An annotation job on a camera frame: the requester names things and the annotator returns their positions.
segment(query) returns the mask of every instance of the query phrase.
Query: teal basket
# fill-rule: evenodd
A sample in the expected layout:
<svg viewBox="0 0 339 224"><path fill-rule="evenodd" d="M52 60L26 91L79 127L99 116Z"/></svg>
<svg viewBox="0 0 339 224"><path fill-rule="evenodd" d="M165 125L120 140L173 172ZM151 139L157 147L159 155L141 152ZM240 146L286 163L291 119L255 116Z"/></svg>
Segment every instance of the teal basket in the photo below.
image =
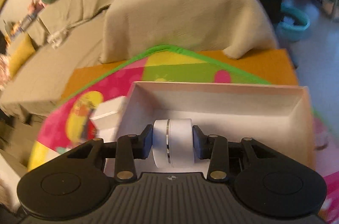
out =
<svg viewBox="0 0 339 224"><path fill-rule="evenodd" d="M278 25L277 33L291 42L301 40L304 32L311 24L307 14L292 6L286 6L284 3L281 4L281 12L293 18L298 25L291 25L282 21Z"/></svg>

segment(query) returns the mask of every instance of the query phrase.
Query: green mat border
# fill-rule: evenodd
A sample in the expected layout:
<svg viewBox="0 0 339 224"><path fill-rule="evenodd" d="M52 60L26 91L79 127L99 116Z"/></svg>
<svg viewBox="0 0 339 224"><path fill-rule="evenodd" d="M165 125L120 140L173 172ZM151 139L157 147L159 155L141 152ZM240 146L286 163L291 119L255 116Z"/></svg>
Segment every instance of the green mat border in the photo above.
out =
<svg viewBox="0 0 339 224"><path fill-rule="evenodd" d="M267 80L264 80L258 76L255 76L253 74L250 74L244 70L238 69L232 65L229 65L227 63L223 63L220 62L219 60L216 60L214 58L210 58L207 56L203 56L200 54L197 54L195 52L186 50L184 48L180 48L178 46L174 46L174 45L158 45L158 46L154 46L152 48L147 49L145 52L142 52L140 54L138 54L137 56L127 60L126 62L120 64L119 66L115 67L114 69L108 71L107 73L103 74L102 76L100 76L99 78L91 81L90 83L86 84L84 87L82 87L81 89L77 90L75 93L71 94L70 96L68 96L67 98L65 98L64 100L60 101L60 103L58 104L58 107L60 107L61 105L63 105L64 103L66 103L67 101L69 101L71 98L75 97L77 94L81 93L82 91L86 90L88 87L91 87L92 85L96 84L97 82L99 82L100 80L104 79L105 77L113 74L114 72L122 69L123 67L126 67L127 65L136 62L140 59L143 59L145 57L148 57L156 52L164 52L164 51L169 51L169 52L175 52L178 53L180 55L185 55L185 56L189 56L189 57L193 57L196 59L200 59L206 62L209 62L211 64L217 65L221 68L223 68L224 70L230 71L230 72L234 72L237 73L239 75L245 76L251 80L253 80L256 84L271 84L270 82L268 82Z"/></svg>

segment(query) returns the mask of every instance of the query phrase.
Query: open box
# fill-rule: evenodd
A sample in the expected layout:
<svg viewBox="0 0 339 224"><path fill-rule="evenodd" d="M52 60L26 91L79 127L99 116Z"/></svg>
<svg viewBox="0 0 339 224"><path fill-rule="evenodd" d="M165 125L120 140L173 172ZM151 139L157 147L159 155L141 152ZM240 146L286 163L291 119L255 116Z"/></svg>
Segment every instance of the open box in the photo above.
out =
<svg viewBox="0 0 339 224"><path fill-rule="evenodd" d="M252 137L314 168L312 114L306 87L135 82L115 136L140 134L157 119L190 118L205 135L218 134L239 142ZM195 158L190 168L157 168L152 150L146 160L135 160L143 172L194 172L206 176L209 160ZM114 163L106 165L113 174Z"/></svg>

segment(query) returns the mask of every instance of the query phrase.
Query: white tape roll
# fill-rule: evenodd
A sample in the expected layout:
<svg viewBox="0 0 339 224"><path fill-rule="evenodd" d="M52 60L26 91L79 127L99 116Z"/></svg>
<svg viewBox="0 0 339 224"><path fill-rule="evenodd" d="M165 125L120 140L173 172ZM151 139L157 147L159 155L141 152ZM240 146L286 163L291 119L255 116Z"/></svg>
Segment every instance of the white tape roll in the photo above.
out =
<svg viewBox="0 0 339 224"><path fill-rule="evenodd" d="M153 126L153 157L158 168L194 165L191 119L156 120Z"/></svg>

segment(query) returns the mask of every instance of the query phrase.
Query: black rubber pad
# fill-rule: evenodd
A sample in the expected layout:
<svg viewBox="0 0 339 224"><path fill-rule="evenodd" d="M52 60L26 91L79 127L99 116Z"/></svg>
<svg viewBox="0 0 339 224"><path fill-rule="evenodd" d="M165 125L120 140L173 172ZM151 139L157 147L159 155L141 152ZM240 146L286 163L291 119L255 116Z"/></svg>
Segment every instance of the black rubber pad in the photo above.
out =
<svg viewBox="0 0 339 224"><path fill-rule="evenodd" d="M276 220L241 205L225 184L201 173L144 173L118 185L107 202L88 215L65 221L27 217L22 224L323 224L318 216Z"/></svg>

